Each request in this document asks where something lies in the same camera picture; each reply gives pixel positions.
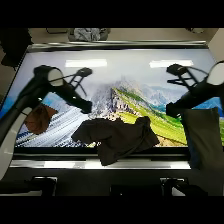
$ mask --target cloth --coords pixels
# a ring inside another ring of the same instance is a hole
[[[218,108],[188,109],[182,115],[192,168],[224,168]]]
[[[45,132],[50,124],[51,117],[57,111],[47,105],[38,105],[24,121],[28,130],[36,135]]]
[[[75,28],[74,29],[75,39],[78,41],[98,41],[100,39],[99,28]]]
[[[100,142],[98,156],[103,166],[115,163],[133,152],[149,149],[159,143],[150,127],[149,117],[137,118],[135,124],[121,119],[111,121],[97,118],[82,122],[72,135],[74,141],[90,144]]]

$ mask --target mountain image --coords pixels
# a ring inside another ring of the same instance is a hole
[[[58,111],[52,117],[46,132],[40,135],[30,133],[25,125],[17,136],[17,147],[75,147],[71,135],[87,119],[121,118],[124,122],[135,123],[141,116],[148,116],[151,128],[160,143],[157,146],[186,146],[185,133],[180,119],[165,114],[166,104],[177,101],[187,90],[149,86],[121,77],[120,81],[102,84],[90,96],[92,113],[85,115],[78,108],[69,106],[57,95],[50,93],[43,103]],[[214,98],[199,105],[205,109],[217,106],[221,112],[219,99]],[[224,119],[220,119],[221,137],[224,142]]]

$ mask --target brown object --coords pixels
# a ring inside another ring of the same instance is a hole
[[[27,116],[24,123],[30,132],[39,135],[47,130],[51,117],[56,113],[55,109],[40,104]]]
[[[159,143],[150,127],[149,117],[139,117],[135,124],[124,123],[121,119],[93,119],[82,122],[72,135],[74,141],[83,143],[101,142],[97,147],[103,166],[115,163],[133,152],[149,149]]]

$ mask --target screen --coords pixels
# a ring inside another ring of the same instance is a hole
[[[2,106],[2,117],[15,102],[19,92],[33,77],[33,69],[40,65],[59,68],[64,76],[89,67],[93,74],[82,82],[87,93],[77,92],[93,103],[92,113],[82,114],[54,93],[49,93],[42,103],[55,109],[48,129],[39,135],[28,131],[25,124],[20,129],[16,147],[76,147],[71,139],[80,124],[93,118],[121,118],[134,123],[137,117],[149,116],[151,128],[164,146],[186,146],[180,119],[165,114],[166,104],[176,102],[188,90],[184,86],[167,83],[176,77],[166,72],[170,64],[179,63],[209,72],[215,61],[208,49],[145,49],[145,50],[85,50],[27,53]],[[191,70],[199,81],[205,74]],[[213,98],[197,108],[218,107],[220,129],[224,142],[224,120],[219,98]]]

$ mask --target floor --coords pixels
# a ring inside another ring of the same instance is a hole
[[[111,28],[108,40],[205,40],[209,42],[218,28],[206,28],[195,34],[184,28]],[[49,34],[45,28],[31,28],[34,43],[68,42],[67,34]],[[0,49],[0,61],[4,57]],[[0,64],[0,95],[4,95],[15,75],[13,68]]]

